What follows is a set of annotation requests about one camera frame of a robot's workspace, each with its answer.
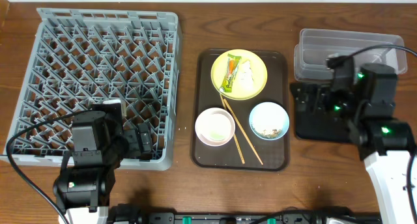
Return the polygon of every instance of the wooden chopstick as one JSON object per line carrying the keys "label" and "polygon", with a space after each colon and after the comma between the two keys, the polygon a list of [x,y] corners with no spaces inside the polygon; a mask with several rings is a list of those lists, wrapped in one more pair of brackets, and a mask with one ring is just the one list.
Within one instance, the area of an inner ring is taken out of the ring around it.
{"label": "wooden chopstick", "polygon": [[[222,104],[223,104],[224,109],[227,110],[226,105],[223,102],[222,94],[220,94],[220,99],[222,100]],[[240,149],[239,142],[237,141],[237,137],[236,137],[235,133],[233,134],[233,139],[235,140],[237,151],[239,152],[240,160],[242,160],[242,164],[245,164],[245,159],[243,158],[243,154],[242,154],[242,151]]]}
{"label": "wooden chopstick", "polygon": [[261,158],[259,157],[258,153],[256,152],[255,147],[252,145],[251,141],[249,140],[249,137],[246,135],[245,131],[243,130],[242,125],[240,124],[239,120],[237,119],[237,117],[236,117],[235,113],[233,112],[232,108],[230,107],[229,103],[227,103],[226,99],[223,99],[223,102],[225,103],[225,105],[229,109],[229,111],[232,114],[233,118],[235,119],[237,125],[239,126],[240,130],[242,131],[243,136],[246,138],[247,142],[249,143],[249,146],[252,148],[252,150],[255,153],[256,157],[258,158],[259,162],[261,162],[261,165],[263,165],[263,162],[262,162]]}

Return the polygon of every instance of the wooden tabletop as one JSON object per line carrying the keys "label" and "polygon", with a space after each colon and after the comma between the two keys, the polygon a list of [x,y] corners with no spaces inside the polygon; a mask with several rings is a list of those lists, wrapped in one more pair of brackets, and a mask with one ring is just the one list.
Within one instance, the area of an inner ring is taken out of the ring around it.
{"label": "wooden tabletop", "polygon": [[[348,206],[378,211],[377,198],[354,145],[298,140],[291,134],[291,161],[279,173],[203,169],[190,159],[197,58],[208,48],[272,50],[288,62],[303,28],[400,35],[417,49],[417,5],[381,4],[191,4],[191,3],[11,3],[0,33],[0,145],[8,129],[27,68],[36,29],[36,7],[171,11],[183,32],[174,163],[167,171],[116,171],[111,205],[134,203],[145,210],[269,213],[288,206]],[[396,117],[417,132],[417,58],[397,87]],[[293,101],[290,100],[293,122]],[[24,167],[48,195],[58,168]],[[56,223],[57,214],[10,167],[0,162],[2,223]]]}

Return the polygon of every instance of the clear plastic container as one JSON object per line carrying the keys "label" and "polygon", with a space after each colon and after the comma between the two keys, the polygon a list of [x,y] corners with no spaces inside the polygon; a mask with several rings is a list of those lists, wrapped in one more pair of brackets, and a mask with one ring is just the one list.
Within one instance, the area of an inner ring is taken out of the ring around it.
{"label": "clear plastic container", "polygon": [[[333,78],[332,70],[327,69],[326,60],[332,55],[349,55],[359,49],[394,44],[404,46],[398,35],[382,35],[351,31],[326,29],[303,29],[300,43],[295,47],[295,79],[299,81],[326,81]],[[356,72],[364,63],[382,63],[395,68],[397,74],[407,71],[405,52],[398,49],[374,49],[354,57]]]}

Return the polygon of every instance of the dish rack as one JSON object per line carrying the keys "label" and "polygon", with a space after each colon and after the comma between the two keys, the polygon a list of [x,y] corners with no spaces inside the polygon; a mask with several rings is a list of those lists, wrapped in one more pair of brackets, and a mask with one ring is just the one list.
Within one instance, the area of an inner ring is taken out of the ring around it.
{"label": "dish rack", "polygon": [[[182,40],[172,12],[38,8],[42,23],[12,125],[15,133],[104,100],[126,104],[124,129],[148,123],[152,156],[122,169],[165,170],[173,159]],[[73,146],[71,119],[32,130],[13,143],[20,165],[60,166]],[[7,161],[6,149],[1,160]]]}

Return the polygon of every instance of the yellow plate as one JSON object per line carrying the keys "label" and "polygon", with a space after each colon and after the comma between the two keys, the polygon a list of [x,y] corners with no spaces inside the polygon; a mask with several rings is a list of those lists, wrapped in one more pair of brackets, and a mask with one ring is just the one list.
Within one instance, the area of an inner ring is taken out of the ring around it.
{"label": "yellow plate", "polygon": [[[227,70],[227,54],[232,54],[236,56],[241,56],[242,60],[240,64],[243,64],[245,61],[250,61],[250,68],[252,69],[252,79],[253,79],[253,89],[248,90],[243,86],[243,83],[239,80],[239,75],[241,74],[241,69],[238,69],[236,78],[233,82],[232,92],[220,92],[219,88],[222,86],[224,76],[226,75]],[[266,85],[268,79],[268,72],[266,71],[266,66],[259,56],[255,53],[246,51],[243,49],[234,49],[226,51],[221,54],[213,63],[211,67],[211,81],[213,82],[214,88],[220,94],[224,95],[227,98],[232,100],[247,100],[255,97],[259,94]]]}

